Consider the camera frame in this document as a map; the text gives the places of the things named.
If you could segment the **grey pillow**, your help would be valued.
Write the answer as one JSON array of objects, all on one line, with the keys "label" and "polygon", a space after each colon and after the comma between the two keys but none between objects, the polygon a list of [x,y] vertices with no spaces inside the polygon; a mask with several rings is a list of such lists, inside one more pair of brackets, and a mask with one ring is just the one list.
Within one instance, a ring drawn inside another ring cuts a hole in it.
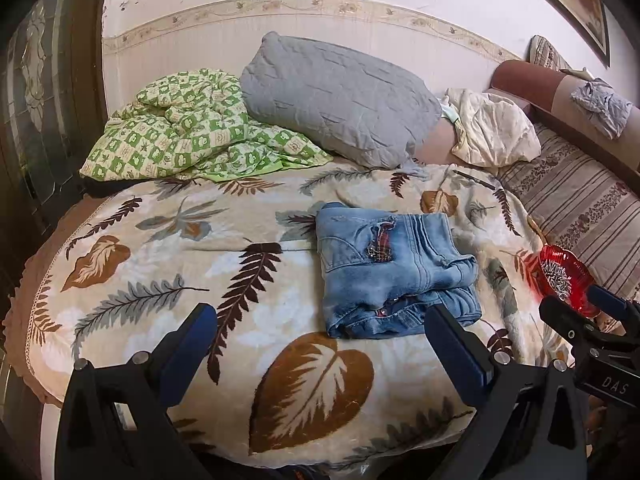
[{"label": "grey pillow", "polygon": [[414,155],[442,116],[423,80],[393,63],[320,40],[268,32],[240,77],[250,116],[303,133],[373,169]]}]

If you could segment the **blue denim jeans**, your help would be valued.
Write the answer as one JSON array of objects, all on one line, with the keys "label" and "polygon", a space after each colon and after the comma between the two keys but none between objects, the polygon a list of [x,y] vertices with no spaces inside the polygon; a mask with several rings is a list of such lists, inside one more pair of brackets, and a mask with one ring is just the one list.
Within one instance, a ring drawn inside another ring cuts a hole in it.
[{"label": "blue denim jeans", "polygon": [[478,263],[452,239],[446,214],[392,214],[328,203],[316,217],[326,332],[387,339],[423,332],[426,310],[446,307],[461,326],[482,316]]}]

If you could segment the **grey garment on backrest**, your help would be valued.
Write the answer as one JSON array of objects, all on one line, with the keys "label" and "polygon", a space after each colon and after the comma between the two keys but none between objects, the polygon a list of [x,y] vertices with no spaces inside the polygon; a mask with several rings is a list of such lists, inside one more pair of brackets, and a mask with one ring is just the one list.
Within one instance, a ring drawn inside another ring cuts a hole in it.
[{"label": "grey garment on backrest", "polygon": [[577,87],[570,94],[570,99],[587,116],[590,124],[608,140],[620,138],[634,107],[634,104],[600,78],[586,81]]}]

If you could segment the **red glass bowl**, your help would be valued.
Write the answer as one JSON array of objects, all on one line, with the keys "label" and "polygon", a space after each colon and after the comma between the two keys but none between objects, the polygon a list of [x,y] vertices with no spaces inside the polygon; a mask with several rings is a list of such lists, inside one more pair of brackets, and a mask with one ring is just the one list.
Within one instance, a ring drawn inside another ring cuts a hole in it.
[{"label": "red glass bowl", "polygon": [[572,253],[556,245],[544,245],[538,254],[542,285],[584,318],[596,318],[600,310],[587,299],[587,290],[596,284],[588,268]]}]

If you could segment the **cream crumpled cloth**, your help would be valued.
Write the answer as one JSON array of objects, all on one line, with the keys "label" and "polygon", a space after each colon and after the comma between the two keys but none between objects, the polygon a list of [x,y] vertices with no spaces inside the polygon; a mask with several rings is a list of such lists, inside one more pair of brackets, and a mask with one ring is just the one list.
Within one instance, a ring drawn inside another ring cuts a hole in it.
[{"label": "cream crumpled cloth", "polygon": [[467,165],[497,171],[541,154],[533,123],[505,96],[448,88],[439,102],[442,117],[454,128],[450,153]]}]

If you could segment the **green checkered quilt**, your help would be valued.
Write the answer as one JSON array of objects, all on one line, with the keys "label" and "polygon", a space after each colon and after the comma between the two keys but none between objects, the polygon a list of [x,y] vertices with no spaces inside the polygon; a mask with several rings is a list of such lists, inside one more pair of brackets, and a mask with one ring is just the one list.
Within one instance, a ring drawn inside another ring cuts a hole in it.
[{"label": "green checkered quilt", "polygon": [[250,117],[238,77],[202,68],[147,84],[111,114],[79,173],[99,182],[226,182],[331,160],[303,134]]}]

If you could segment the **patterned cushion behind backrest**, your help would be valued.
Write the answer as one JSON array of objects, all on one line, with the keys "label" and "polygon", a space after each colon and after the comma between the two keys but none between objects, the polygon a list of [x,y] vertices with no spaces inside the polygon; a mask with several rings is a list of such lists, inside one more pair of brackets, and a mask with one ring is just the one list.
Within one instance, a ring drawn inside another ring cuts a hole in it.
[{"label": "patterned cushion behind backrest", "polygon": [[570,70],[568,64],[551,42],[543,36],[535,35],[529,40],[527,61],[530,64],[542,66],[549,70]]}]

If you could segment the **dark wooden door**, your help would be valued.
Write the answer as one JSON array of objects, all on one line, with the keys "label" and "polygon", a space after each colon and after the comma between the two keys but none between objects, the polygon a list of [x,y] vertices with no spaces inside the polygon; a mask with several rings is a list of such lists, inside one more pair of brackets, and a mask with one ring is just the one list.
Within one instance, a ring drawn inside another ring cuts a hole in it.
[{"label": "dark wooden door", "polygon": [[106,121],[103,3],[36,0],[1,50],[1,196],[37,238],[81,199]]}]

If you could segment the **brown sofa backrest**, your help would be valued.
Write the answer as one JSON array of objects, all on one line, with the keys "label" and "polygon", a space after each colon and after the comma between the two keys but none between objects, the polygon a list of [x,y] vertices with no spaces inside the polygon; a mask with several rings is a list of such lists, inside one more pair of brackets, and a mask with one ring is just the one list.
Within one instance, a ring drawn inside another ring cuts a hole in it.
[{"label": "brown sofa backrest", "polygon": [[527,115],[562,136],[614,172],[634,191],[639,189],[639,109],[631,109],[626,128],[608,140],[570,99],[584,82],[572,75],[524,61],[506,61],[494,71],[492,90],[528,103]]}]

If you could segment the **striped sofa seat cover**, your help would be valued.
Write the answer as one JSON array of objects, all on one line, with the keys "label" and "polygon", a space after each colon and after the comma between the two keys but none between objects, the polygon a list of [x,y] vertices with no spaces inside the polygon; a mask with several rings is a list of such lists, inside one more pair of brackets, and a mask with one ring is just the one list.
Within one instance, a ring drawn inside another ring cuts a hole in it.
[{"label": "striped sofa seat cover", "polygon": [[541,155],[498,173],[547,242],[568,250],[613,294],[639,299],[639,197],[600,162],[536,124]]}]

